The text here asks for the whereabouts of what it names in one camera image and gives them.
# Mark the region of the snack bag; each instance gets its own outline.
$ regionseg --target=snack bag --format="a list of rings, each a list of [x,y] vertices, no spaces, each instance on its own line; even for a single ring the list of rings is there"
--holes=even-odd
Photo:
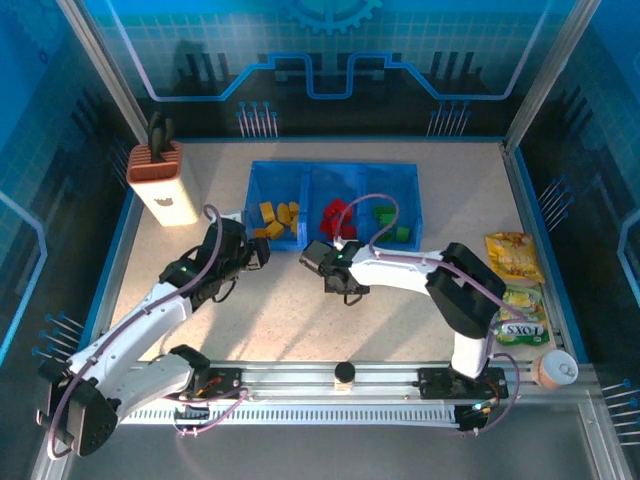
[[[496,340],[502,345],[543,345],[549,341],[549,322],[542,304],[542,293],[539,287],[526,288],[508,285],[502,297],[507,305],[526,314],[530,321],[513,322],[518,317],[511,312],[500,309],[498,321],[498,335]]]
[[[503,280],[529,280],[544,283],[531,235],[500,232],[485,237],[489,266]]]

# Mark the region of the glass panel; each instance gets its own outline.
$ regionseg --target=glass panel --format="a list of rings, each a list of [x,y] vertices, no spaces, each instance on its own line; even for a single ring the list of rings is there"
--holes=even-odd
[[[76,348],[134,139],[55,2],[0,6],[0,471],[27,478],[36,371]]]
[[[639,22],[637,2],[602,2],[521,145],[589,360],[605,386],[628,377],[631,389],[640,388]]]
[[[85,1],[147,114],[240,138],[504,135],[573,3]]]

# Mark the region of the green block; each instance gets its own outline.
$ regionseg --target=green block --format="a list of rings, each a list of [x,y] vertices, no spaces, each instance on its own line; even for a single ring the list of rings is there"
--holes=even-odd
[[[386,232],[377,240],[377,242],[379,243],[390,243],[392,241],[393,241],[393,233],[391,232]]]
[[[393,207],[381,206],[381,207],[375,207],[373,209],[373,215],[378,219],[378,221],[380,220],[380,217],[382,215],[385,215],[385,214],[394,215],[395,213],[396,213],[396,209]]]
[[[409,241],[409,229],[407,227],[398,227],[396,230],[396,240],[400,243],[407,243]]]
[[[386,227],[391,222],[393,222],[393,217],[395,217],[395,213],[383,213],[378,217],[378,223],[381,227]]]

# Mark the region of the yellow snack bag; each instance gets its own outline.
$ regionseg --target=yellow snack bag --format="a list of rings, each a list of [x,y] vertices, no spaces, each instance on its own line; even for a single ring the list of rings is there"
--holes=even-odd
[[[503,280],[533,280],[544,283],[531,235],[499,232],[485,237],[489,266]]]

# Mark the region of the red block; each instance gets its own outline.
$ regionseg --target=red block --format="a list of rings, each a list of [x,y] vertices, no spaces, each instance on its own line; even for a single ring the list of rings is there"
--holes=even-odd
[[[331,229],[331,222],[329,220],[324,219],[322,220],[322,222],[320,222],[320,232],[324,233],[329,241],[333,240],[333,231]]]
[[[356,227],[353,227],[351,225],[344,225],[342,227],[341,237],[349,240],[356,239],[358,237],[358,235],[356,234]]]
[[[336,215],[335,217],[333,217],[333,218],[331,219],[331,235],[332,235],[333,237],[335,237],[335,236],[336,236],[336,232],[338,231],[338,222],[339,222],[339,221],[340,221],[340,216],[339,216],[339,215]]]
[[[323,216],[324,218],[333,218],[336,215],[341,215],[344,212],[347,205],[342,201],[341,198],[336,198],[333,202],[329,204],[327,208],[324,209]],[[353,209],[349,209],[347,214],[344,217],[345,222],[350,222],[353,216]]]

